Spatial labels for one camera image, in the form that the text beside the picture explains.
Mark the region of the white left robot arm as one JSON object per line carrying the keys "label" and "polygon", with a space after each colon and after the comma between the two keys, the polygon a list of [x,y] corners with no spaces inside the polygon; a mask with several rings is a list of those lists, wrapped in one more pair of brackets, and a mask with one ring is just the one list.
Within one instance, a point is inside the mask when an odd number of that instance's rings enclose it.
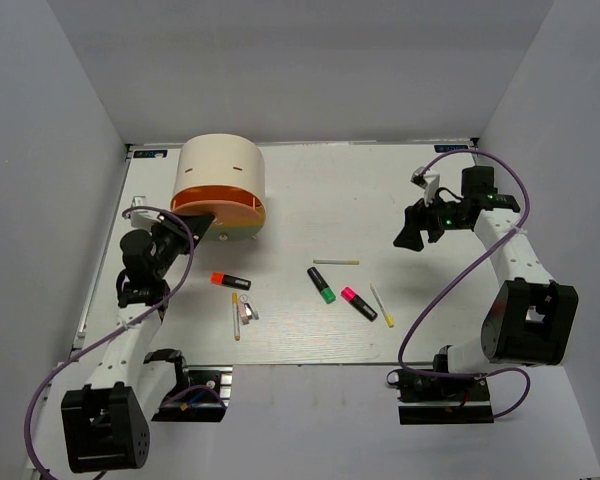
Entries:
{"label": "white left robot arm", "polygon": [[165,276],[181,255],[191,257],[210,228],[211,214],[144,217],[130,208],[133,228],[120,241],[123,269],[116,280],[114,335],[97,367],[61,402],[69,467],[74,473],[139,469],[148,458],[149,422],[163,399],[191,387],[180,351],[152,351],[173,293]]}

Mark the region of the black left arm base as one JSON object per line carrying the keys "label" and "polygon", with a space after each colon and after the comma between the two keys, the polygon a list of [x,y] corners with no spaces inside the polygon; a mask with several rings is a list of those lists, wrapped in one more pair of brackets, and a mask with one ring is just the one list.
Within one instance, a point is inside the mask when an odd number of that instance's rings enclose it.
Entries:
{"label": "black left arm base", "polygon": [[153,416],[162,423],[220,423],[228,409],[233,383],[232,366],[189,366],[185,383],[170,392]]}

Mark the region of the pink highlighter marker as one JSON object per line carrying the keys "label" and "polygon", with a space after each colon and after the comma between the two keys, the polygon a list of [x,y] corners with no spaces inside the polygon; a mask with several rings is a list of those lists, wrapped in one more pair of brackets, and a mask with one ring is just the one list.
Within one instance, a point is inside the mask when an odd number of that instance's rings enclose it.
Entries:
{"label": "pink highlighter marker", "polygon": [[373,322],[377,318],[377,312],[352,288],[343,288],[341,290],[340,295],[349,305],[351,305],[358,313],[360,313],[367,320]]}

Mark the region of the orange highlighter marker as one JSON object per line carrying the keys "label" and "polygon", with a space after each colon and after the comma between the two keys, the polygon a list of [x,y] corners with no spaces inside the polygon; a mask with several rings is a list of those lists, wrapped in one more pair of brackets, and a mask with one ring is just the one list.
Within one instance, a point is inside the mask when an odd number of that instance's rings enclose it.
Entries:
{"label": "orange highlighter marker", "polygon": [[249,291],[252,285],[250,280],[221,272],[213,272],[210,276],[210,282],[214,285],[220,285],[244,291]]}

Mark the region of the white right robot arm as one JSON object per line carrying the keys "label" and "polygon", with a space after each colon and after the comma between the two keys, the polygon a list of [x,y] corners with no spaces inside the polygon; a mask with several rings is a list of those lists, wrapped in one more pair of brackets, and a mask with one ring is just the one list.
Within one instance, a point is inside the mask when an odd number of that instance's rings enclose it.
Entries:
{"label": "white right robot arm", "polygon": [[563,361],[578,306],[574,287],[558,283],[535,254],[520,226],[514,196],[500,193],[494,170],[474,166],[462,171],[460,197],[445,201],[437,173],[418,168],[412,181],[424,191],[405,210],[398,248],[420,251],[451,230],[470,230],[481,241],[496,274],[499,291],[479,334],[441,349],[434,359],[431,384],[441,397],[464,391],[468,376],[522,365]]}

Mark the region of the green highlighter marker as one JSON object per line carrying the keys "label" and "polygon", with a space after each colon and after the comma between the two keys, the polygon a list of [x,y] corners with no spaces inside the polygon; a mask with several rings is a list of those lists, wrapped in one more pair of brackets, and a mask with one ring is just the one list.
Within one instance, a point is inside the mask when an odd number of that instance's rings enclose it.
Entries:
{"label": "green highlighter marker", "polygon": [[307,269],[307,274],[324,302],[326,304],[333,303],[336,296],[320,272],[315,267],[310,267]]}

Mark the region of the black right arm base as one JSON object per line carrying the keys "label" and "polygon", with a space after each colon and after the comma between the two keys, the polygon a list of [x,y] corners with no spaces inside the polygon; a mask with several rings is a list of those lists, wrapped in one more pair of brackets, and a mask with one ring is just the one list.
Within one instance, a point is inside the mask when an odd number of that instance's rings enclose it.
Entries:
{"label": "black right arm base", "polygon": [[387,385],[398,392],[401,425],[464,425],[494,422],[485,380],[446,379],[391,371]]}

